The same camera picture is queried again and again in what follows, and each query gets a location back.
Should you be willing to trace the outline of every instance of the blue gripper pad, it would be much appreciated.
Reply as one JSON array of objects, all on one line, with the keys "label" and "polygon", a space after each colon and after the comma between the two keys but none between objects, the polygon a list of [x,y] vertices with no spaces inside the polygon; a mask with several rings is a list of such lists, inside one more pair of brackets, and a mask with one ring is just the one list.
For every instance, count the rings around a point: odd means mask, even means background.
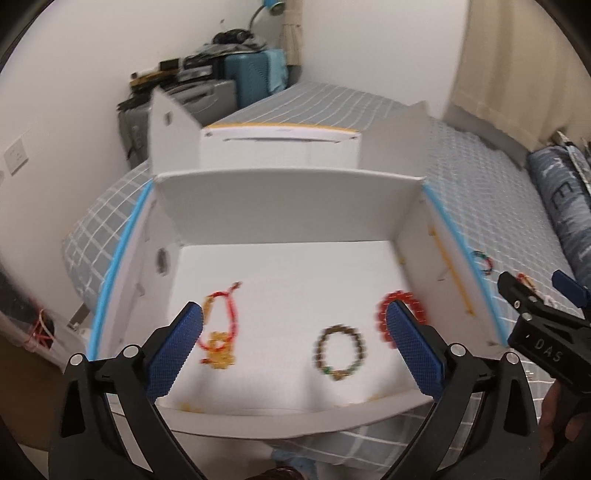
[{"label": "blue gripper pad", "polygon": [[445,369],[418,331],[419,323],[404,305],[392,302],[386,310],[386,325],[421,392],[439,400]]},{"label": "blue gripper pad", "polygon": [[146,393],[152,403],[170,392],[185,360],[195,346],[195,341],[203,331],[203,311],[196,303],[189,302],[168,327],[156,330],[152,336],[156,338],[159,330],[168,335],[161,339],[160,348],[148,364]]},{"label": "blue gripper pad", "polygon": [[589,290],[570,278],[562,270],[556,270],[552,275],[552,286],[568,298],[574,306],[585,309],[590,303]]}]

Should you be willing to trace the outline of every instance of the blue suitcase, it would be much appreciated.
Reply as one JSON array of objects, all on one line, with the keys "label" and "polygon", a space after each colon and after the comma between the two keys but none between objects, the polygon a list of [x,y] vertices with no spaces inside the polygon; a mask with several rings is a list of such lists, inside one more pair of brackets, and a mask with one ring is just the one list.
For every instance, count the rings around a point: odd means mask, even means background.
[{"label": "blue suitcase", "polygon": [[225,79],[236,82],[238,108],[267,98],[269,94],[269,60],[264,53],[236,53],[224,61]]}]

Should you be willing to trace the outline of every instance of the white cardboard box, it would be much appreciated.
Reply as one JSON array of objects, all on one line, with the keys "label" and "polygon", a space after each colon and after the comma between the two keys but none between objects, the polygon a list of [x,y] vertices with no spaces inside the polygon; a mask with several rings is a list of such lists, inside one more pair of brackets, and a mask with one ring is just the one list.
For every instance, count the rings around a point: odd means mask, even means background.
[{"label": "white cardboard box", "polygon": [[[104,287],[99,357],[142,344],[188,301],[242,282],[234,293],[236,364],[211,369],[193,349],[158,402],[171,430],[289,438],[373,423],[427,402],[376,328],[378,304],[395,290],[412,291],[448,342],[480,356],[505,351],[480,272],[424,188],[423,104],[363,134],[201,130],[161,92],[151,115],[154,184]],[[159,274],[162,249],[167,271]],[[227,330],[221,303],[202,338]],[[367,349],[358,372],[339,382],[313,361],[317,338],[335,324],[357,328]],[[355,358],[339,335],[326,356],[336,368]],[[116,401],[113,409],[121,411]]]}]

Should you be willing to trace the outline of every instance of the light switch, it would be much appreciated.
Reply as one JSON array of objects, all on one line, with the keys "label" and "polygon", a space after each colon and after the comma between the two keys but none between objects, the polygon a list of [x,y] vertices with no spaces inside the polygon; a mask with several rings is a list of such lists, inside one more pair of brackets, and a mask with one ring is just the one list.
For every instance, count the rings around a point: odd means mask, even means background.
[{"label": "light switch", "polygon": [[27,153],[25,152],[25,146],[22,144],[22,138],[19,138],[13,145],[6,150],[4,154],[4,160],[6,160],[6,166],[10,175],[14,175],[19,168],[27,163]]}]

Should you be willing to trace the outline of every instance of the beaded bracelet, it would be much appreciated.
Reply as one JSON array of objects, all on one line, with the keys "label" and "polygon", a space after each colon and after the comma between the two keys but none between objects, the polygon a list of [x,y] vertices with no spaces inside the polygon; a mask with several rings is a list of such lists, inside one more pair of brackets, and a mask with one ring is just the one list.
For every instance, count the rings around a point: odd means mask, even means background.
[{"label": "beaded bracelet", "polygon": [[409,291],[397,290],[393,293],[388,293],[382,303],[379,304],[378,314],[376,316],[378,321],[378,330],[382,333],[382,340],[389,343],[391,348],[396,348],[396,342],[394,342],[392,336],[388,332],[388,326],[386,325],[386,310],[395,300],[402,300],[406,306],[412,311],[415,318],[422,325],[427,323],[427,314],[420,301],[418,301],[412,293]]},{"label": "beaded bracelet", "polygon": [[229,332],[212,332],[207,341],[207,345],[202,342],[200,338],[197,339],[197,344],[207,352],[207,358],[201,360],[201,363],[210,365],[214,369],[226,369],[230,365],[234,365],[235,357],[233,354],[233,341],[238,332],[238,315],[236,314],[236,306],[232,298],[232,293],[241,283],[237,282],[231,286],[228,291],[217,291],[208,295],[203,302],[203,323],[207,324],[209,321],[209,314],[212,311],[213,302],[218,297],[225,297],[226,308],[228,316],[230,317],[230,331]]},{"label": "beaded bracelet", "polygon": [[[324,344],[330,335],[337,332],[342,332],[346,335],[349,335],[355,342],[357,350],[357,359],[349,366],[349,368],[345,370],[336,370],[333,367],[329,367],[324,362]],[[357,329],[347,327],[345,325],[333,325],[332,327],[328,327],[322,331],[322,335],[320,335],[318,344],[316,345],[316,356],[314,357],[314,360],[316,361],[316,368],[324,373],[324,375],[331,376],[335,381],[342,380],[350,375],[353,375],[355,371],[361,367],[364,359],[365,346],[363,345],[361,334],[357,331]]]},{"label": "beaded bracelet", "polygon": [[472,252],[472,255],[474,255],[474,257],[480,258],[481,260],[484,260],[486,262],[487,268],[482,268],[482,269],[480,269],[480,271],[482,273],[484,273],[484,275],[486,275],[487,277],[492,275],[492,272],[495,269],[495,264],[492,262],[492,258],[489,257],[486,253],[484,253],[481,250],[474,250]]},{"label": "beaded bracelet", "polygon": [[[234,305],[234,300],[232,298],[232,293],[234,290],[240,287],[242,283],[236,282],[234,285],[230,287],[228,291],[217,291],[208,295],[203,302],[203,323],[204,325],[207,324],[209,320],[209,313],[212,310],[213,301],[218,297],[225,297],[226,299],[226,308],[228,310],[228,317],[230,317],[230,332],[226,336],[226,340],[224,343],[230,343],[234,340],[234,337],[238,333],[238,315],[236,313],[236,306]],[[211,348],[209,345],[205,345],[200,338],[197,339],[197,344],[206,352],[213,351],[213,352],[220,352],[224,349],[224,345],[216,348]]]}]

